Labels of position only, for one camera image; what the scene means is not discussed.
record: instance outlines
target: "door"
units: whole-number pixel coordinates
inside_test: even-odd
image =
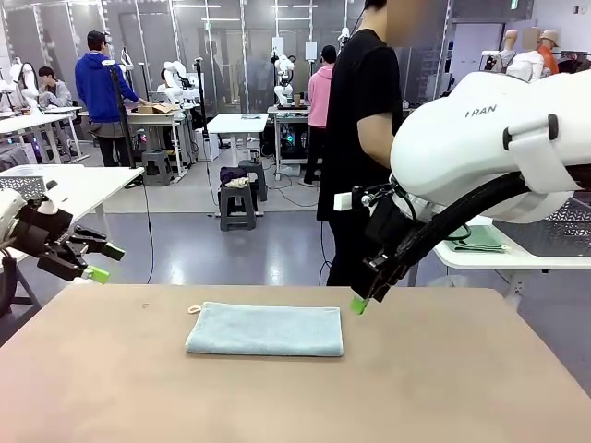
[[[483,51],[499,50],[501,33],[502,24],[500,23],[456,25],[451,65],[456,85],[465,76],[480,69]]]

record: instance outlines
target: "brown tabletop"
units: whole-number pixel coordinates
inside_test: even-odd
[[[0,441],[556,443],[591,401],[503,302],[395,289],[72,285],[0,349]],[[344,357],[189,355],[204,301],[338,305]]]

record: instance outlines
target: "pink hoodie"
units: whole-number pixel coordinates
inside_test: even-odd
[[[334,65],[321,67],[312,76],[308,84],[308,98],[310,100],[310,117],[308,124],[316,127],[326,127],[326,115],[329,112],[331,97],[331,78]]]

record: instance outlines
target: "folded towel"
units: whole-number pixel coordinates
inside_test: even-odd
[[[458,252],[494,252],[502,254],[505,245],[497,238],[490,226],[470,226],[472,233],[464,240],[447,241],[451,250]],[[458,229],[452,237],[465,234],[465,228]]]
[[[341,310],[206,302],[186,348],[189,353],[340,357]]]

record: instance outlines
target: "green towel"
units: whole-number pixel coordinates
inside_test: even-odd
[[[470,226],[472,233],[465,240],[447,240],[445,243],[452,251],[457,252],[495,252],[503,254],[506,246],[493,233],[491,226]],[[465,235],[462,227],[452,237]]]

